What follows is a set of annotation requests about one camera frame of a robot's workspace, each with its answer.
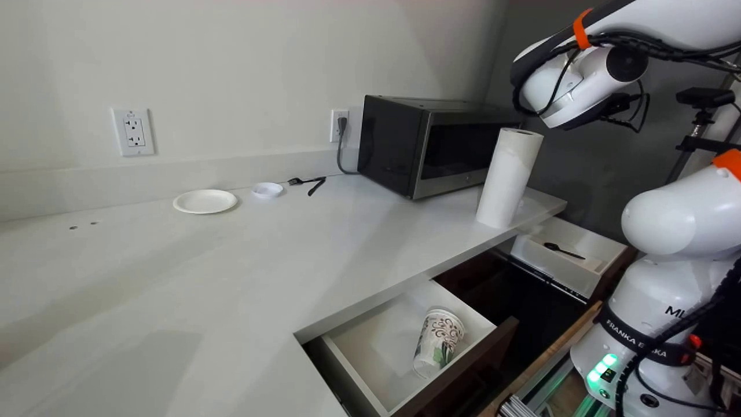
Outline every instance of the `black cable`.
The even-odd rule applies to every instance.
[[[629,124],[634,121],[634,117],[640,117],[641,108],[643,108],[643,101],[647,101],[647,89],[643,89],[643,81],[640,81],[640,95],[641,95],[641,102],[634,108],[634,111],[629,113]]]
[[[716,406],[681,402],[681,398],[673,398],[673,396],[667,396],[667,395],[654,390],[654,387],[643,380],[641,366],[634,369],[634,377],[637,377],[637,380],[643,384],[643,390],[649,390],[654,396],[664,398],[664,402],[669,402],[669,404],[686,406],[686,408],[696,408],[696,411],[708,411],[708,413],[724,413],[723,408],[716,408]]]
[[[717,48],[704,48],[704,51],[687,51],[687,48],[676,48],[669,46],[660,40],[654,40],[649,36],[640,36],[640,33],[600,33],[600,36],[591,36],[588,42],[593,46],[621,46],[628,51],[640,51],[647,53],[649,58],[657,58],[657,61],[673,61],[673,62],[692,62],[692,65],[701,65],[701,68],[711,68],[711,70],[721,70],[721,72],[730,72],[736,75],[736,68],[723,62],[724,55],[739,53],[741,51],[741,42],[732,42]],[[523,75],[518,75],[513,90],[512,90],[512,105],[516,111],[525,113],[525,117],[541,117],[552,105],[554,105],[554,95],[557,92],[561,81],[556,81],[554,95],[548,101],[548,105],[541,111],[533,111],[527,108],[523,108],[522,102],[522,90],[523,83],[548,61],[554,61],[561,53],[571,53],[579,55],[579,48],[575,42],[562,45],[554,51],[547,51],[545,55],[535,58],[531,62],[527,70],[523,70]]]
[[[344,176],[355,176],[357,172],[350,172],[350,169],[343,168],[344,132],[348,132],[348,119],[337,119],[337,155],[335,155],[335,163],[337,163],[337,169],[340,169]]]
[[[577,45],[575,45],[575,42],[569,42],[569,45],[566,45],[566,46],[557,46],[557,48],[545,53],[541,58],[538,58],[538,61],[518,77],[518,81],[516,81],[513,89],[512,89],[512,105],[513,105],[513,109],[516,109],[518,113],[539,117],[538,111],[523,108],[523,102],[522,102],[522,90],[523,90],[525,81],[533,77],[533,72],[535,72],[538,68],[541,68],[545,62],[554,61],[556,55],[569,53],[569,51],[577,51]]]
[[[730,287],[741,285],[741,260],[736,260],[736,264],[732,267],[732,271],[723,278],[721,287],[716,291],[713,300],[701,304],[699,309],[695,309],[691,316],[676,320],[673,325],[669,325],[664,331],[660,331],[656,338],[650,338],[640,353],[634,353],[634,357],[625,364],[618,384],[615,384],[615,414],[623,417],[623,396],[628,390],[628,377],[629,373],[637,370],[637,366],[660,346],[664,346],[669,338],[673,338],[673,335],[696,325],[704,316],[708,316],[711,311],[716,311],[724,300]]]
[[[650,95],[643,95],[643,101],[647,101],[647,108],[643,108],[643,117],[641,117],[641,124],[640,124],[640,132],[643,130],[643,125],[647,125],[647,119],[649,119],[649,109],[650,109]]]
[[[628,124],[628,121],[618,121],[618,119],[600,119],[600,121],[604,121],[604,124],[610,124],[610,125],[618,125],[618,127],[628,127],[628,130],[632,130],[632,132],[641,132],[640,127],[634,127],[632,124]]]
[[[571,62],[575,62],[577,55],[579,55],[579,53],[571,51],[569,58],[566,61],[566,65],[562,65],[562,70],[561,70],[561,75],[557,75],[557,79],[556,79],[556,87],[554,87],[554,90],[552,90],[552,97],[548,97],[547,108],[541,108],[541,109],[538,111],[538,117],[545,117],[545,113],[554,108],[554,101],[556,101],[557,89],[561,89],[561,83],[562,83],[562,77],[566,77],[566,72],[571,68]]]

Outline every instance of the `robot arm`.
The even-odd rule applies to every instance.
[[[629,108],[649,58],[716,70],[739,53],[739,0],[611,0],[512,65],[513,108],[548,127],[577,127]]]

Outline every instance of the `microwave door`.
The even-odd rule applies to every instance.
[[[480,185],[496,148],[501,125],[430,125],[422,155],[416,197]]]

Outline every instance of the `white cup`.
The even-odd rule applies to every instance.
[[[445,309],[430,309],[424,318],[424,326],[416,342],[414,362],[445,369],[460,342],[465,338],[465,326],[459,316]]]

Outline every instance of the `white plate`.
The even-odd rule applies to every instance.
[[[281,184],[254,184],[249,193],[254,200],[276,200],[278,196],[283,196],[283,185]]]
[[[192,190],[185,196],[179,196],[171,207],[180,213],[224,213],[236,207],[236,196],[224,190]]]

